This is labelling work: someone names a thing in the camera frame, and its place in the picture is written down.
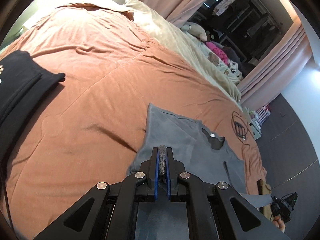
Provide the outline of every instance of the human hand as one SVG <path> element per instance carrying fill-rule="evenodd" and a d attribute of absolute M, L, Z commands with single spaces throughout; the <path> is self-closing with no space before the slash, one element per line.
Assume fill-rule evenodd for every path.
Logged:
<path fill-rule="evenodd" d="M 283 220 L 281 219 L 280 215 L 277 215 L 273 222 L 272 222 L 277 228 L 279 228 L 282 232 L 284 232 L 285 230 L 285 223 L 283 222 Z"/>

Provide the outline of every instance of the black device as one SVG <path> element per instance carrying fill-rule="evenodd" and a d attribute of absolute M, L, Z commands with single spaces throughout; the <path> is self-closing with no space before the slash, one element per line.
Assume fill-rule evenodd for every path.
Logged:
<path fill-rule="evenodd" d="M 273 216 L 281 216 L 281 219 L 284 223 L 287 223 L 290 221 L 290 214 L 294 210 L 294 205 L 297 201 L 298 194 L 291 193 L 288 194 L 287 198 L 277 198 L 275 196 L 272 197 L 274 200 L 271 204 L 271 211 Z"/>
<path fill-rule="evenodd" d="M 170 202 L 186 202 L 191 240 L 289 239 L 226 182 L 203 182 L 174 160 L 172 148 L 154 147 L 139 172 L 99 182 L 34 240 L 134 240 L 139 202 L 157 200 L 159 180 Z"/>

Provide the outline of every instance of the floor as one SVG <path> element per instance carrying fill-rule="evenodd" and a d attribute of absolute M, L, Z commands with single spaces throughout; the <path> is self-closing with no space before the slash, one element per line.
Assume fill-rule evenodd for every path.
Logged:
<path fill-rule="evenodd" d="M 257 144 L 273 195 L 298 193 L 285 233 L 291 240 L 302 240 L 320 214 L 320 165 L 306 130 L 284 97 L 278 96 L 270 106 Z"/>

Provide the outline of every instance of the folded black clothing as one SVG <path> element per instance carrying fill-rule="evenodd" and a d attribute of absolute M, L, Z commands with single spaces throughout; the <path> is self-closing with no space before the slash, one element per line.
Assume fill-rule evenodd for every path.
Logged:
<path fill-rule="evenodd" d="M 39 103 L 65 78 L 14 51 L 0 61 L 0 162 L 6 160 Z"/>

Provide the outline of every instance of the triangular cutout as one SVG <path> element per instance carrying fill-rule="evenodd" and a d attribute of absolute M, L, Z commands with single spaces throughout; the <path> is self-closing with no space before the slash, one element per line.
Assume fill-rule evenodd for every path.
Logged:
<path fill-rule="evenodd" d="M 261 225 L 261 221 L 247 210 L 237 199 L 231 198 L 230 201 L 243 231 L 248 232 Z"/>
<path fill-rule="evenodd" d="M 63 225 L 77 232 L 80 232 L 89 215 L 93 203 L 94 198 L 89 198 L 77 211 L 75 211 L 70 217 L 66 219 Z"/>

